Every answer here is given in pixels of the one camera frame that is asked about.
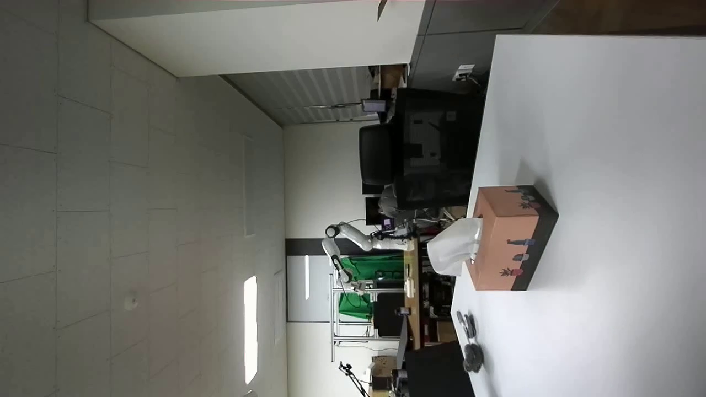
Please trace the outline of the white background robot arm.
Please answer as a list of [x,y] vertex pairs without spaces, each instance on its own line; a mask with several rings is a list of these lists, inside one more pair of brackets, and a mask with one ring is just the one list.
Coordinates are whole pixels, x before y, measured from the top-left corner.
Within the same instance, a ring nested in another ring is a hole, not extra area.
[[386,236],[377,236],[377,234],[365,234],[358,228],[353,228],[351,223],[329,224],[329,228],[325,228],[322,252],[329,257],[329,263],[334,265],[334,268],[343,283],[351,283],[353,275],[343,265],[343,252],[337,246],[341,239],[353,242],[363,252],[385,252],[385,248],[411,252],[415,246],[412,239],[386,239]]

